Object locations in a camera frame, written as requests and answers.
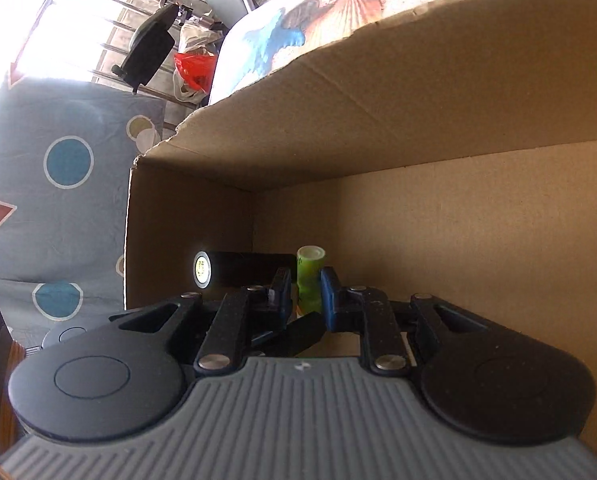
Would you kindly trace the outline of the patterned grey cloth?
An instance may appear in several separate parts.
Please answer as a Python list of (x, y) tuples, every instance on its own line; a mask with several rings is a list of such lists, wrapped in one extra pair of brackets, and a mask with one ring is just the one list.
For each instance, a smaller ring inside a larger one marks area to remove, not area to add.
[(91, 82), (1, 87), (0, 310), (22, 346), (123, 309), (129, 174), (164, 118), (158, 99)]

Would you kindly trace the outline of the open cardboard box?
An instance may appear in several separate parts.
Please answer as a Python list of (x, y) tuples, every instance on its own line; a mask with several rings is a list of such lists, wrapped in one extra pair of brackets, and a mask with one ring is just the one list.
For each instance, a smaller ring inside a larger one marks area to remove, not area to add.
[[(597, 384), (597, 0), (445, 0), (190, 116), (131, 170), (125, 304), (199, 250), (325, 248), (567, 350)], [(584, 431), (597, 451), (597, 401)]]

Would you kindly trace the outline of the black cylinder tube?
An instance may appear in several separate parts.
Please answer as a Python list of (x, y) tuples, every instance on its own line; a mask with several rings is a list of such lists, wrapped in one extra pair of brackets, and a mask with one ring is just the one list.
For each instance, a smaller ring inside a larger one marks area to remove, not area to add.
[(296, 255), (201, 250), (191, 265), (192, 278), (201, 289), (267, 285), (279, 269), (289, 270), (291, 282), (295, 283)]

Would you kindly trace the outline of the green glue stick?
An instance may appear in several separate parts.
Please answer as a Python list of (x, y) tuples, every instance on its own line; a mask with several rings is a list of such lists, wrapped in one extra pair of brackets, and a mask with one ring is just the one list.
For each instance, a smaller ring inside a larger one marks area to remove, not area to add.
[(301, 315), (321, 312), (320, 270), (326, 251), (315, 245), (301, 247), (297, 253), (297, 305)]

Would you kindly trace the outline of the red bag on floor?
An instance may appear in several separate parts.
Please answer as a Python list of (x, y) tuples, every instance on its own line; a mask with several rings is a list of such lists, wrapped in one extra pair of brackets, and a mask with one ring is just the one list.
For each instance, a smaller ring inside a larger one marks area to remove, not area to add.
[(184, 23), (174, 54), (172, 84), (176, 99), (200, 105), (212, 89), (219, 48), (224, 35), (198, 23)]

